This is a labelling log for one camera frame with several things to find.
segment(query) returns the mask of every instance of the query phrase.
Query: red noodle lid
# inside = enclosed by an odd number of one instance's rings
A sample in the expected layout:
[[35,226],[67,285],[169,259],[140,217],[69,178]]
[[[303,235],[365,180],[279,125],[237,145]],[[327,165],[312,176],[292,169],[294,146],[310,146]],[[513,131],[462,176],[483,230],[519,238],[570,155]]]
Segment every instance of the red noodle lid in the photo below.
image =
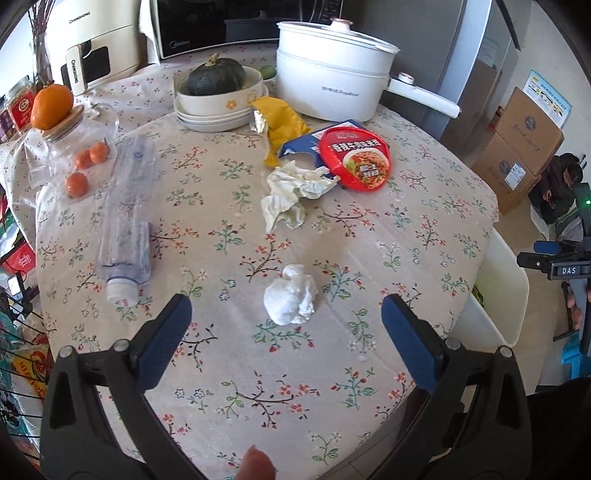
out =
[[377,135],[355,127],[329,128],[319,144],[320,156],[330,172],[346,187],[373,192],[390,176],[388,146]]

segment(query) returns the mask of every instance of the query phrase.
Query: table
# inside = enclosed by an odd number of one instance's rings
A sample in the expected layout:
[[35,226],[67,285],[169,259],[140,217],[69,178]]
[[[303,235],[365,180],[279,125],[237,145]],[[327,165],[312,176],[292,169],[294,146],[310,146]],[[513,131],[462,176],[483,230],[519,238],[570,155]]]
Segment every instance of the table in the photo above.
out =
[[[261,43],[212,48],[181,55],[162,65],[150,65],[127,79],[98,86],[76,97],[75,103],[85,106],[97,103],[112,105],[119,116],[119,132],[127,134],[174,110],[172,94],[175,72],[188,72],[205,62],[213,53],[229,56],[247,66],[274,65],[276,51],[276,43]],[[43,140],[35,131],[29,132],[24,142],[13,141],[0,145],[0,183],[6,190],[15,220],[30,245],[35,245],[36,195],[40,188],[29,185],[28,175],[31,167],[38,166],[38,158],[45,155]]]
[[[151,69],[102,89],[146,89],[155,77]],[[94,271],[104,191],[72,204],[44,187],[37,275],[53,351],[106,349],[185,293],[193,322],[147,398],[195,464],[231,479],[254,443],[279,478],[301,480],[347,458],[414,387],[381,324],[382,298],[400,294],[447,335],[498,217],[490,188],[422,130],[383,107],[366,126],[391,146],[388,185],[372,194],[337,187],[305,202],[301,228],[271,234],[259,206],[265,140],[248,127],[201,134],[168,114],[134,130],[155,141],[161,167],[152,277],[132,308],[107,303]],[[320,293],[308,323],[279,327],[262,297],[290,263],[303,264]],[[123,450],[137,457],[108,392],[102,398]]]

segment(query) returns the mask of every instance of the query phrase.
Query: orange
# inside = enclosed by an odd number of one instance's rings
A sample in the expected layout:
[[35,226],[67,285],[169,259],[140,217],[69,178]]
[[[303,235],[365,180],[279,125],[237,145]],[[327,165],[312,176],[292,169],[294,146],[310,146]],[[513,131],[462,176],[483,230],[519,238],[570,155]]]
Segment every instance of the orange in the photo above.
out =
[[66,179],[66,190],[70,198],[83,197],[88,193],[88,179],[86,175],[77,171]]
[[105,142],[97,142],[90,148],[92,163],[103,163],[109,155],[109,146]]
[[41,90],[33,102],[31,125],[39,130],[55,127],[74,106],[74,96],[68,87],[53,84]]
[[74,164],[78,170],[90,168],[93,165],[90,159],[90,150],[82,150],[74,155]]

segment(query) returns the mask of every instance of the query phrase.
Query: dark jacket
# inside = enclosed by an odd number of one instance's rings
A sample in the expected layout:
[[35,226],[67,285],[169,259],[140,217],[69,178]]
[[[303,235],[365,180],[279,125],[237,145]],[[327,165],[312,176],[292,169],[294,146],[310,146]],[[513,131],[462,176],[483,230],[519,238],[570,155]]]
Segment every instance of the dark jacket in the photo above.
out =
[[[540,210],[542,218],[548,225],[555,223],[559,217],[568,213],[573,206],[574,192],[564,182],[563,177],[564,171],[570,162],[572,162],[570,156],[559,157],[555,155],[542,172],[542,178],[529,194],[531,204]],[[554,208],[543,198],[544,193],[548,190],[552,192],[551,202]]]

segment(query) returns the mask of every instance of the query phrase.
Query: vase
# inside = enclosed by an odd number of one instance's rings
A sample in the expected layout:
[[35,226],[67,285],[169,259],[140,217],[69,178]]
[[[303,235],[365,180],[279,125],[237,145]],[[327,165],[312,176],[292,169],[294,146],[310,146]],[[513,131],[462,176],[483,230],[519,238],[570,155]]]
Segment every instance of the vase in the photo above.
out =
[[30,45],[33,52],[33,84],[36,91],[39,91],[53,83],[45,32],[34,37]]

